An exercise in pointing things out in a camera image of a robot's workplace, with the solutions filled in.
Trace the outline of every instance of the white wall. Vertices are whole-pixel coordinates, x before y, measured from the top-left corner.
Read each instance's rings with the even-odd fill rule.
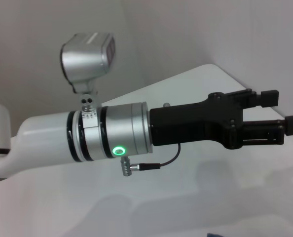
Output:
[[[214,63],[293,114],[293,0],[123,0],[142,70],[154,83]]]
[[[117,63],[97,83],[103,101],[145,85],[120,0],[0,0],[0,103],[13,134],[28,117],[79,108],[59,52],[84,31],[115,33]]]

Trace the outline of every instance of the white table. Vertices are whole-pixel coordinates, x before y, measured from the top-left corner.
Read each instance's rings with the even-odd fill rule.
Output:
[[[205,65],[106,105],[149,109],[205,100],[243,87]],[[245,120],[280,119],[271,108]],[[177,145],[131,161],[165,162]],[[161,170],[123,177],[120,160],[28,170],[0,182],[0,237],[293,237],[293,137],[283,146],[230,151],[212,141],[182,144]]]

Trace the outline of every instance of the black cable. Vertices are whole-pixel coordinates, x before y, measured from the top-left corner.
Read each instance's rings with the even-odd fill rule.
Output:
[[[169,160],[168,162],[165,162],[163,164],[160,164],[160,163],[140,163],[139,170],[143,171],[143,170],[160,169],[162,166],[166,166],[166,165],[172,163],[173,161],[175,161],[177,159],[177,157],[180,155],[180,153],[181,153],[181,144],[178,143],[178,151],[177,151],[176,155],[171,160]]]
[[[168,162],[165,162],[165,163],[161,164],[160,166],[163,167],[163,166],[166,166],[166,165],[172,163],[174,160],[177,159],[177,157],[180,155],[180,153],[181,153],[181,144],[178,143],[178,151],[177,151],[176,155],[174,156],[174,158],[169,160]]]

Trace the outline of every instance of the cable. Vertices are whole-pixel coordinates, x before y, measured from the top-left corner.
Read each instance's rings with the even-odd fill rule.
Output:
[[[177,159],[177,157],[180,155],[180,153],[181,153],[181,144],[178,143],[178,151],[177,151],[176,155],[174,156],[174,158],[169,160],[168,162],[161,164],[161,167],[166,166],[166,165],[172,163],[173,161],[175,161]]]
[[[181,153],[181,144],[178,143],[178,151],[176,153],[176,155],[171,159],[169,160],[168,162],[165,162],[165,163],[140,163],[140,164],[133,164],[131,167],[135,167],[134,170],[132,171],[143,171],[143,170],[152,170],[152,169],[160,169],[161,167],[163,166],[166,166],[170,163],[172,163],[173,161],[175,161],[177,159],[177,157],[180,155]]]

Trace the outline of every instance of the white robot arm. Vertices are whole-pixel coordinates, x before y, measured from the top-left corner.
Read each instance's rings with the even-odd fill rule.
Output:
[[[227,149],[282,145],[293,135],[293,116],[285,120],[243,122],[243,109],[278,105],[278,91],[257,95],[251,89],[211,93],[195,104],[148,111],[146,102],[102,107],[93,85],[115,58],[109,33],[76,34],[62,46],[65,78],[79,94],[80,111],[38,116],[23,122],[10,138],[10,119],[0,105],[0,181],[26,169],[121,157],[125,176],[160,169],[175,160],[180,143],[217,141]],[[128,156],[152,153],[152,146],[178,144],[178,154],[163,164],[130,164]]]

